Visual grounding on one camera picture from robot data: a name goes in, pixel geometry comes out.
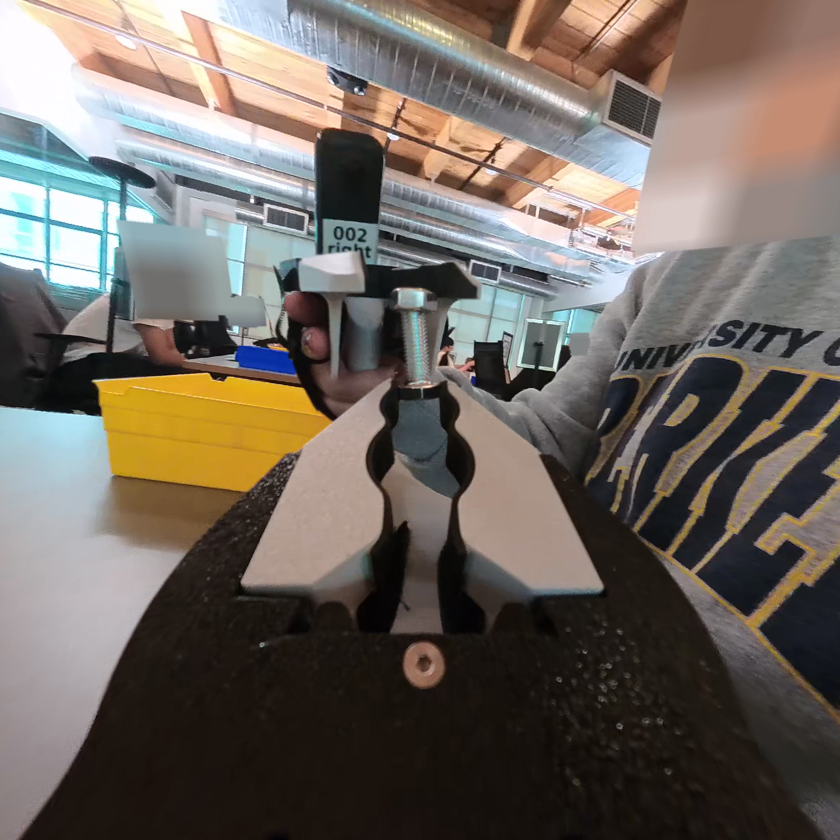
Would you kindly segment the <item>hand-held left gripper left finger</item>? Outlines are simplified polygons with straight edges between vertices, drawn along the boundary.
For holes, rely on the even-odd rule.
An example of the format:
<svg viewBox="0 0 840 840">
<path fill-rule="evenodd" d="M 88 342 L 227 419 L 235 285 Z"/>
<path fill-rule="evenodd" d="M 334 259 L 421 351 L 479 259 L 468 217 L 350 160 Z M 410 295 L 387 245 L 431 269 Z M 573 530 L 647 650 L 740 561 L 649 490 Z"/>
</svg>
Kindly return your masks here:
<svg viewBox="0 0 840 840">
<path fill-rule="evenodd" d="M 304 445 L 242 577 L 244 593 L 339 603 L 362 632 L 392 630 L 410 541 L 382 485 L 395 463 L 398 404 L 384 382 Z"/>
</svg>

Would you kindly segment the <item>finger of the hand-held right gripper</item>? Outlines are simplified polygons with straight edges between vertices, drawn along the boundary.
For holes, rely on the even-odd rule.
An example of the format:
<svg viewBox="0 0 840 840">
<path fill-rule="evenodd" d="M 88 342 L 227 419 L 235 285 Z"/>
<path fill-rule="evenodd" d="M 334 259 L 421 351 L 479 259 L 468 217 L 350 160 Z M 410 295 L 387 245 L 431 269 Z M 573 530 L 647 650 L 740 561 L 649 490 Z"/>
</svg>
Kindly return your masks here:
<svg viewBox="0 0 840 840">
<path fill-rule="evenodd" d="M 299 289 L 320 295 L 327 304 L 333 379 L 343 366 L 359 373 L 380 365 L 385 301 L 369 294 L 367 280 L 361 253 L 315 255 L 299 263 Z"/>
<path fill-rule="evenodd" d="M 422 314 L 436 313 L 443 301 L 477 299 L 480 282 L 454 262 L 414 268 L 366 267 L 366 299 L 383 301 L 395 308 L 393 295 L 399 289 L 420 290 L 420 304 L 409 304 Z"/>
</svg>

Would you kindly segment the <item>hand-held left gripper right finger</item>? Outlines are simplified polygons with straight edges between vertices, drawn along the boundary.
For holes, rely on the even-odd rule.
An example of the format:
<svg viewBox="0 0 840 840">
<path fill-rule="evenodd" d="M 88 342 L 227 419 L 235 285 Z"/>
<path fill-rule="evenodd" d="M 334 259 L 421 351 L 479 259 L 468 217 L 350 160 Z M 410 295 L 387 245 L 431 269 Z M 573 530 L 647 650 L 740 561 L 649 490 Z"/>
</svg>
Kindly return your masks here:
<svg viewBox="0 0 840 840">
<path fill-rule="evenodd" d="M 539 451 L 455 385 L 439 418 L 457 482 L 437 598 L 445 632 L 485 632 L 502 609 L 598 596 L 604 584 Z"/>
</svg>

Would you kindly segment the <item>silver hex bolt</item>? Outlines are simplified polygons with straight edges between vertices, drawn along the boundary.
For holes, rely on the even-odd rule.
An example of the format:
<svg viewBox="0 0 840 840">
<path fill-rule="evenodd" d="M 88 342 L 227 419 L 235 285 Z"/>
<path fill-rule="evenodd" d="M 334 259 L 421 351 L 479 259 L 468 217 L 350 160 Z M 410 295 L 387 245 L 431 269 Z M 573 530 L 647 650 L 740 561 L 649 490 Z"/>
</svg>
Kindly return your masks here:
<svg viewBox="0 0 840 840">
<path fill-rule="evenodd" d="M 391 294 L 391 307 L 401 322 L 405 388 L 411 392 L 420 392 L 432 386 L 427 317 L 436 312 L 437 298 L 423 288 L 398 287 Z"/>
</svg>

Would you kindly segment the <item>person's right forearm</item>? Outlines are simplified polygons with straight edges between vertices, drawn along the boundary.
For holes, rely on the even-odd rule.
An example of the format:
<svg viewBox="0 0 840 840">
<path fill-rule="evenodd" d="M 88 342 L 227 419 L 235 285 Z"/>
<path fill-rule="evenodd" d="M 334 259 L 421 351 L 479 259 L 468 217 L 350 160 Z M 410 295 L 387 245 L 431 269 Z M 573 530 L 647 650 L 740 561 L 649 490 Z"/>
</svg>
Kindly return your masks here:
<svg viewBox="0 0 840 840">
<path fill-rule="evenodd" d="M 572 472 L 581 467 L 601 417 L 606 387 L 638 311 L 648 270 L 635 269 L 624 290 L 605 309 L 591 332 L 586 354 L 573 357 L 541 390 L 520 392 L 502 402 L 473 386 L 466 374 L 438 367 L 435 382 L 447 382 L 500 419 L 541 454 Z M 432 401 L 401 402 L 393 442 L 398 458 L 420 476 L 445 459 L 446 435 Z"/>
</svg>

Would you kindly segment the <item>person's right hand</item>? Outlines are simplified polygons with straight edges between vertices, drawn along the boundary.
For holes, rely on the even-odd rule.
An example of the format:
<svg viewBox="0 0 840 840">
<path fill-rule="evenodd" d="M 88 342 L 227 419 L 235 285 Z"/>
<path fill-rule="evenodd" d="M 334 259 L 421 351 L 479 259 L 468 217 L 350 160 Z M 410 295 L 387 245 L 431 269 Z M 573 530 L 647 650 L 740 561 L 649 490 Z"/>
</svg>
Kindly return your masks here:
<svg viewBox="0 0 840 840">
<path fill-rule="evenodd" d="M 332 376 L 329 312 L 315 293 L 293 291 L 287 295 L 289 356 L 311 404 L 330 420 L 348 411 L 381 383 L 405 383 L 401 360 L 383 356 L 370 371 L 351 371 L 344 362 Z"/>
</svg>

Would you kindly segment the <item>blue plastic bin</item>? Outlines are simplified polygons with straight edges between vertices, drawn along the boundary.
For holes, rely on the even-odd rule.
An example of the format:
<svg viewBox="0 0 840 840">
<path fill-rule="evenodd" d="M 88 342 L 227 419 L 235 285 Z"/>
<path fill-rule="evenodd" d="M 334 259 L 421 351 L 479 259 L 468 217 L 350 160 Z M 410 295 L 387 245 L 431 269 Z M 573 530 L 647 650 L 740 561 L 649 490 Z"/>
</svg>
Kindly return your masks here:
<svg viewBox="0 0 840 840">
<path fill-rule="evenodd" d="M 234 358 L 241 368 L 281 375 L 297 374 L 288 351 L 280 345 L 242 345 L 237 348 Z"/>
</svg>

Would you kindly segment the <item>yellow plastic bin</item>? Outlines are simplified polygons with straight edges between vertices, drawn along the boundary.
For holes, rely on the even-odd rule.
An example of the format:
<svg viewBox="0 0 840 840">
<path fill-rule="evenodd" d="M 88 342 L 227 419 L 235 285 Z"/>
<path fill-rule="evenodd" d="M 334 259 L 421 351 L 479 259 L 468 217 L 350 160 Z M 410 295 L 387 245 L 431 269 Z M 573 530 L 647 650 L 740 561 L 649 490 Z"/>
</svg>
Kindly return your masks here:
<svg viewBox="0 0 840 840">
<path fill-rule="evenodd" d="M 118 477 L 247 491 L 330 424 L 293 385 L 210 374 L 95 385 Z"/>
</svg>

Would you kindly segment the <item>white vent grille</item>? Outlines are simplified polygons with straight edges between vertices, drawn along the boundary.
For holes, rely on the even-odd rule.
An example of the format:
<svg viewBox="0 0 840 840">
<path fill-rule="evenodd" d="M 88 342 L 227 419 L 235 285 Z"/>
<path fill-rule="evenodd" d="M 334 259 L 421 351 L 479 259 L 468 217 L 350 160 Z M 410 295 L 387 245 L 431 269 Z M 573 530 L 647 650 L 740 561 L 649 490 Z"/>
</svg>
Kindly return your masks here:
<svg viewBox="0 0 840 840">
<path fill-rule="evenodd" d="M 662 97 L 645 84 L 616 71 L 598 80 L 596 93 L 602 123 L 639 143 L 651 146 L 662 108 Z"/>
</svg>

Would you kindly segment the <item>dark padded chair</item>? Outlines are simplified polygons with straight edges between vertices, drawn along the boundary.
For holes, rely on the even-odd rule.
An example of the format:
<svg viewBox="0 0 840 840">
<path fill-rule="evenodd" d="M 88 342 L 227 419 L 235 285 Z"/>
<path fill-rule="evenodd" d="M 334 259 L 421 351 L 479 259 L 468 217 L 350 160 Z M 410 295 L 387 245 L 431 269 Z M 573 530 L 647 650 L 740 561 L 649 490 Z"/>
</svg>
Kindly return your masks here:
<svg viewBox="0 0 840 840">
<path fill-rule="evenodd" d="M 1 404 L 58 413 L 89 413 L 84 402 L 50 394 L 67 343 L 52 339 L 67 321 L 37 269 L 1 265 Z"/>
</svg>

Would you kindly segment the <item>silver air duct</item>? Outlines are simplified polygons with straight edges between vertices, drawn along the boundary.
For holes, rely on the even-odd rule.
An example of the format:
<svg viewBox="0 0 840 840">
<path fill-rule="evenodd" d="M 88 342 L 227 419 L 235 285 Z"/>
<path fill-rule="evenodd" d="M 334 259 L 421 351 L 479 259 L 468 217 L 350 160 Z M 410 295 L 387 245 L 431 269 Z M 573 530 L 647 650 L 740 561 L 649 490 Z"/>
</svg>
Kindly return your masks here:
<svg viewBox="0 0 840 840">
<path fill-rule="evenodd" d="M 650 142 L 586 90 L 408 2 L 205 2 L 198 16 L 640 190 Z"/>
</svg>

